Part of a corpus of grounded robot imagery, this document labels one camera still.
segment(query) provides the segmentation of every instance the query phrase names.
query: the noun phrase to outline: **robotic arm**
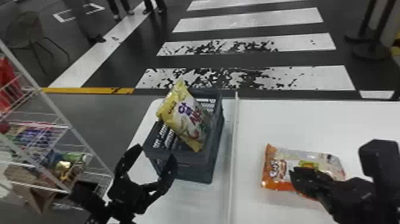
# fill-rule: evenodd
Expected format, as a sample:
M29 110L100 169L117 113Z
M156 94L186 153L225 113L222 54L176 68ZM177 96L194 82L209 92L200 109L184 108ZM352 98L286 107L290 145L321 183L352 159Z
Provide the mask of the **robotic arm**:
M398 224L400 219L400 156L396 142L372 140L359 151L361 178L334 181L314 169L295 167L290 178L295 189L319 201L340 224Z
M168 158L156 182L139 185L129 179L128 171L138 159L142 147L135 145L125 152L115 167L115 179L105 201L85 187L76 185L70 200L91 213L87 224L106 224L113 217L121 224L133 224L136 214L144 214L146 209L167 193L177 176L177 161L174 155Z

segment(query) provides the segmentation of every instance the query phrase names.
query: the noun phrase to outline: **person's leg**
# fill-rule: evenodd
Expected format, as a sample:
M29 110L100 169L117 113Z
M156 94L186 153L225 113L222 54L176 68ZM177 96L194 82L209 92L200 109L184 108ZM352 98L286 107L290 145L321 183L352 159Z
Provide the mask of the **person's leg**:
M143 11L143 14L151 13L153 11L153 4L151 4L151 0L144 0L146 9Z
M167 5L165 4L164 0L155 0L155 2L157 3L158 11L167 8Z
M118 6L115 3L115 0L107 0L108 1L108 5L110 6L110 10L114 15L119 15L120 11L118 10Z
M128 0L121 0L122 6L128 15L133 15L135 12L130 8Z

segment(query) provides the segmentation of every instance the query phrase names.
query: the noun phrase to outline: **shoe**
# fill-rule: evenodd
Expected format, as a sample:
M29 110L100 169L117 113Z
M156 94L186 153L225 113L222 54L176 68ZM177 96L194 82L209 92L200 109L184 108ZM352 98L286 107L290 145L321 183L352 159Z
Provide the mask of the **shoe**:
M167 11L167 7L164 7L164 8L159 8L157 12L159 14L162 14L162 13L165 13L166 11Z
M104 43L104 42L106 42L106 40L100 34L98 34L94 38L87 38L87 40L92 45L94 45L95 43Z
M114 19L115 21L121 20L120 15L113 15L112 17L113 17L113 19Z
M134 15L135 12L134 12L133 10L128 10L128 11L126 12L126 14L128 14L128 15Z
M149 13L152 13L154 10L153 9L151 9L151 10L148 10L148 9L145 9L145 10L143 10L143 15L146 15L146 14L149 14Z

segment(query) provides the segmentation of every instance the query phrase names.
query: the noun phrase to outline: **snack package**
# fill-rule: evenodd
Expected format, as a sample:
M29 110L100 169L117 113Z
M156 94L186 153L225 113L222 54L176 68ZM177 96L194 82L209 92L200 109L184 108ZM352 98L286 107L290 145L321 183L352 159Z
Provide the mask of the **snack package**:
M279 191L294 191L289 170L294 167L309 167L327 173L336 181L346 178L339 158L326 153L276 148L268 144L262 170L261 187Z
M211 116L189 93L183 80L168 93L156 115L195 152L203 147Z

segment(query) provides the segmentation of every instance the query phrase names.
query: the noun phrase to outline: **gray chair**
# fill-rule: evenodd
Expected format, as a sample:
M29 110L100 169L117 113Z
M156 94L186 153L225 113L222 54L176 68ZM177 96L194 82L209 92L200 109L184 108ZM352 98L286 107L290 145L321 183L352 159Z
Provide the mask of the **gray chair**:
M45 39L55 45L63 53L65 53L65 55L67 56L67 66L69 66L71 61L70 54L58 44L56 44L53 40L47 38L44 35L39 16L35 12L28 11L25 13L21 13L19 11L18 5L15 2L9 2L0 6L0 14L2 14L0 17L0 23L8 22L7 25L2 25L2 27L5 27L5 29L2 29L4 30L2 33L2 38L6 46L9 47L10 50L32 50L33 55L35 56L35 59L37 60L42 71L47 74L42 62L40 61L39 54L35 48L35 45L39 46L44 51L46 51L53 60L53 53L40 43L40 41Z

